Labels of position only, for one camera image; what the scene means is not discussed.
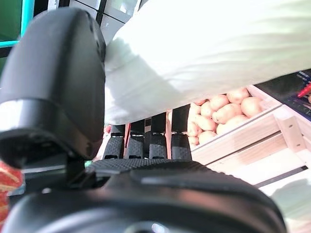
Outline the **black white robot left hand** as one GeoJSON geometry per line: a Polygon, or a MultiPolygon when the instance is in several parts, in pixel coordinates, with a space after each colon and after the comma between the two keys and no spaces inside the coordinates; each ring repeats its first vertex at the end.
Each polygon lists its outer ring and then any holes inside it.
{"type": "Polygon", "coordinates": [[[189,106],[173,110],[171,159],[165,115],[114,126],[103,140],[105,41],[81,9],[38,15],[11,50],[0,79],[0,158],[22,169],[5,233],[284,233],[275,203],[256,187],[192,160],[189,106]]]}

